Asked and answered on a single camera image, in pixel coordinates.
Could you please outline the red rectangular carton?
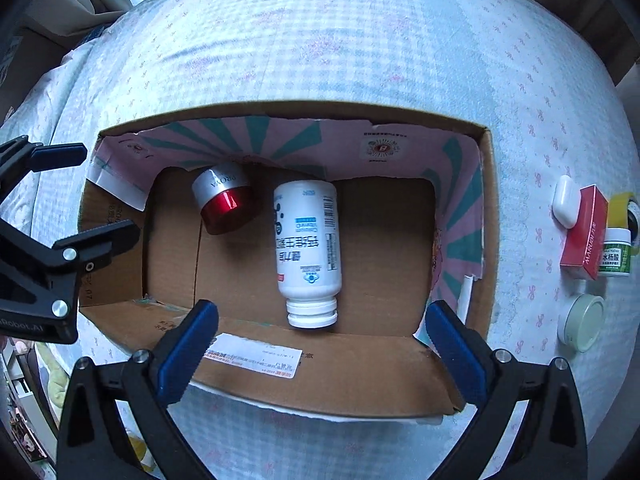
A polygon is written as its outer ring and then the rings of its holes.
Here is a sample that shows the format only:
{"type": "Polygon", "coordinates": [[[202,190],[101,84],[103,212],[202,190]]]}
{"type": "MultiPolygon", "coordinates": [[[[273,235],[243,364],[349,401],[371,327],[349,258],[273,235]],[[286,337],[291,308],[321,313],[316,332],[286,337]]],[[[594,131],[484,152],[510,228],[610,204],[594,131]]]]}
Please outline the red rectangular carton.
{"type": "Polygon", "coordinates": [[[608,222],[608,200],[597,185],[580,190],[576,224],[567,232],[560,268],[572,278],[598,277],[608,222]]]}

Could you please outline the white vitamin bottle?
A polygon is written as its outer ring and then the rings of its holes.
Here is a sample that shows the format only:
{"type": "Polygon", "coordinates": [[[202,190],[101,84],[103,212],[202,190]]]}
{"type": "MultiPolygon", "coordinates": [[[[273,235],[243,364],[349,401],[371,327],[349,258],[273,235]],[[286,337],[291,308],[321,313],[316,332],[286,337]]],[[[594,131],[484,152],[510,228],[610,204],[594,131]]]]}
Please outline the white vitamin bottle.
{"type": "Polygon", "coordinates": [[[297,180],[273,192],[277,281],[288,324],[301,330],[334,325],[342,263],[336,188],[297,180]]]}

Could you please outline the cardboard box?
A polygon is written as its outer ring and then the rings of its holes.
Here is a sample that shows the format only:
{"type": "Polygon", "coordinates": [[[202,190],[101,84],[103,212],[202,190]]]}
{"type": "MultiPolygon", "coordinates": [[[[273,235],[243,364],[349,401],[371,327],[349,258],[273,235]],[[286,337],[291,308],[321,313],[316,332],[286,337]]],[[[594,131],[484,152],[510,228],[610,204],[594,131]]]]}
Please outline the cardboard box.
{"type": "Polygon", "coordinates": [[[337,102],[214,105],[103,130],[80,224],[132,220],[134,248],[82,284],[81,311],[149,348],[205,299],[219,338],[201,384],[352,418],[464,405],[422,340],[433,300],[474,278],[486,332],[497,281],[489,130],[337,102]]]}

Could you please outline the green white cream jar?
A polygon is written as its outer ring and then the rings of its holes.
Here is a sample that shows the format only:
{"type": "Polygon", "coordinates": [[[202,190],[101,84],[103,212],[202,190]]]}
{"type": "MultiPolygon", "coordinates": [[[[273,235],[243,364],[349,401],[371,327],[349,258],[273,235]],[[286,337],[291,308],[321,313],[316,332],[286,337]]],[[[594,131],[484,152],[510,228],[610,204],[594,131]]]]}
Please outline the green white cream jar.
{"type": "Polygon", "coordinates": [[[624,228],[605,230],[599,274],[606,278],[622,278],[630,274],[631,232],[624,228]]]}

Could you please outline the pale green lidded jar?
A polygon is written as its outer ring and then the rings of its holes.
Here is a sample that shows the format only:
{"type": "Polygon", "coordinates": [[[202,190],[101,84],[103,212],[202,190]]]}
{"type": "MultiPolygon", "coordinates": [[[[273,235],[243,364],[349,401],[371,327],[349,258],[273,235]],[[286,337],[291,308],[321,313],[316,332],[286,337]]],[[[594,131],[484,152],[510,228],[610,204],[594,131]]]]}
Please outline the pale green lidded jar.
{"type": "Polygon", "coordinates": [[[580,353],[596,342],[605,320],[605,302],[601,296],[576,294],[566,300],[558,319],[559,341],[580,353]]]}

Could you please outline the yellow tape roll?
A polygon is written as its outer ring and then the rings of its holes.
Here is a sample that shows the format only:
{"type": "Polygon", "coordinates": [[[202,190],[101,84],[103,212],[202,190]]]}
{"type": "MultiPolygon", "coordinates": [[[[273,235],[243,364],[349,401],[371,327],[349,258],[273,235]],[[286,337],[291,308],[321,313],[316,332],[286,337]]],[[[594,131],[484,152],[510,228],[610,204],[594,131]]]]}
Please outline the yellow tape roll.
{"type": "Polygon", "coordinates": [[[608,202],[608,227],[627,229],[630,232],[631,252],[639,252],[639,201],[631,192],[615,194],[608,202]]]}

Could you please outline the white earbuds case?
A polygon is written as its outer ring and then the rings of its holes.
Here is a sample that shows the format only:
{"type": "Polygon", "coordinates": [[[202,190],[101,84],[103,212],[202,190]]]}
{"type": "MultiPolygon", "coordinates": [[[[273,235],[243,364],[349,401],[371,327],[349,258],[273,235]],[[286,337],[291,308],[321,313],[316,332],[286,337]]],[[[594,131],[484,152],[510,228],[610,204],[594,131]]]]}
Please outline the white earbuds case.
{"type": "Polygon", "coordinates": [[[579,185],[567,174],[559,177],[552,197],[551,211],[564,229],[570,230],[576,226],[581,201],[579,185]]]}

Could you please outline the red silver cosmetic jar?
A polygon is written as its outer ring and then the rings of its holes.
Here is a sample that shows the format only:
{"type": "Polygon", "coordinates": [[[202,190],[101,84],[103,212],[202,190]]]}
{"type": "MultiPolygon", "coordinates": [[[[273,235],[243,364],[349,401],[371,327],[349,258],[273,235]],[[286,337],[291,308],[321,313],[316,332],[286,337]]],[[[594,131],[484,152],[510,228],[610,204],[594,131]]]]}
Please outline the red silver cosmetic jar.
{"type": "Polygon", "coordinates": [[[192,193],[210,235],[242,228],[258,214],[257,195],[236,162],[222,162],[203,170],[192,183],[192,193]]]}

